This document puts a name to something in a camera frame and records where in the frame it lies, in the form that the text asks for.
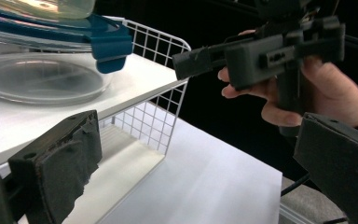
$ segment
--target black background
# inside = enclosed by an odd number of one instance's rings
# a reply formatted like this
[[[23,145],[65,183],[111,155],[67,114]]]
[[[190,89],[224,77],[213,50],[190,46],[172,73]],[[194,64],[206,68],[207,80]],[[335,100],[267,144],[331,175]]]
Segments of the black background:
[[[221,43],[226,37],[254,29],[254,2],[240,0],[97,0],[95,12],[124,17],[183,38],[192,49]],[[345,61],[337,63],[358,84],[358,1],[341,1],[337,15],[346,24]],[[226,85],[213,71],[188,82],[180,118],[260,159],[292,179],[305,171],[294,161],[293,148],[276,127],[261,119],[265,101],[253,96],[226,99]]]

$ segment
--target hand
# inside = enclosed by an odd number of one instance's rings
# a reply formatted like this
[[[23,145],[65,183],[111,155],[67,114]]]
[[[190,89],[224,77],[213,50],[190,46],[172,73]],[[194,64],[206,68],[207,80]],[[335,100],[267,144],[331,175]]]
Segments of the hand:
[[[344,122],[352,127],[358,126],[358,86],[332,63],[322,63],[317,57],[304,60],[301,68],[306,83],[304,99],[306,110]],[[229,82],[228,70],[223,68],[219,79]],[[294,127],[301,124],[302,117],[295,112],[281,110],[278,104],[276,79],[255,84],[252,88],[236,91],[231,85],[222,89],[226,98],[251,94],[267,100],[261,117],[274,125]]]

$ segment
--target blue plastic lid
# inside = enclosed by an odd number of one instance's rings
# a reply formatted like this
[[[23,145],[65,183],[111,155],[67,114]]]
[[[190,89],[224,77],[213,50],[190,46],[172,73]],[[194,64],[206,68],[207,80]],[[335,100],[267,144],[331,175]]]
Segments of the blue plastic lid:
[[[121,22],[91,14],[82,20],[48,20],[0,10],[0,41],[66,51],[91,51],[101,73],[124,66],[132,37]]]

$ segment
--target white wire rack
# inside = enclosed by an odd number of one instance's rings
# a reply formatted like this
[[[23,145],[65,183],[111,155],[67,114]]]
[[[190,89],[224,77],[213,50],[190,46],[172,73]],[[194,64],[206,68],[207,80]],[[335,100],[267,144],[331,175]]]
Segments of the white wire rack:
[[[135,21],[112,18],[130,29],[133,53],[173,68],[172,55],[191,50],[181,38],[165,34]],[[100,121],[100,128],[116,125],[141,142],[166,154],[178,118],[187,82],[181,82],[134,107]]]

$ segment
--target black handheld device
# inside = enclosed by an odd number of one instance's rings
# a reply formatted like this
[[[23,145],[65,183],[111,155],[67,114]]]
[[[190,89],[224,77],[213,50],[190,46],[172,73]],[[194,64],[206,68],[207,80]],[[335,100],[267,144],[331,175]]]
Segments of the black handheld device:
[[[255,0],[259,17],[267,23],[249,35],[172,56],[177,79],[195,77],[226,66],[230,84],[238,91],[271,77],[277,78],[284,110],[303,114],[302,59],[320,56],[324,62],[344,59],[345,25],[335,16],[318,17],[310,0]],[[280,127],[284,136],[297,136],[299,127]]]

